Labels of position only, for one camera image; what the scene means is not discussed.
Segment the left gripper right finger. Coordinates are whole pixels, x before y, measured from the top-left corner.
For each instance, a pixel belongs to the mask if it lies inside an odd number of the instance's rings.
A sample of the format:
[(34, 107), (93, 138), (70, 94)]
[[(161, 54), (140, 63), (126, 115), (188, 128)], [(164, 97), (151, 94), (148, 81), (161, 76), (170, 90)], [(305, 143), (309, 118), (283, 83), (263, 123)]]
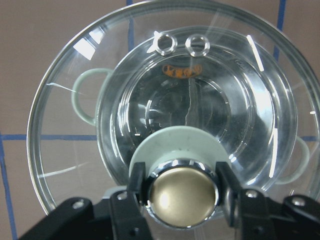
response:
[(270, 217), (267, 199), (258, 190), (243, 188), (226, 162), (217, 162), (220, 205), (236, 240), (269, 240)]

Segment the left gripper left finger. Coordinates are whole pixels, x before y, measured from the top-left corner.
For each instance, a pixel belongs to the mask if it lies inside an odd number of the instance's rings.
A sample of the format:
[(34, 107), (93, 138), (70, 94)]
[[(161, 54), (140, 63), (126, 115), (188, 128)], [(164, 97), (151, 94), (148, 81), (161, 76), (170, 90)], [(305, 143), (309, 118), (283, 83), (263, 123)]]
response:
[(112, 232), (115, 240), (153, 238), (142, 214), (145, 173), (145, 163), (135, 163), (126, 189), (117, 191), (110, 197)]

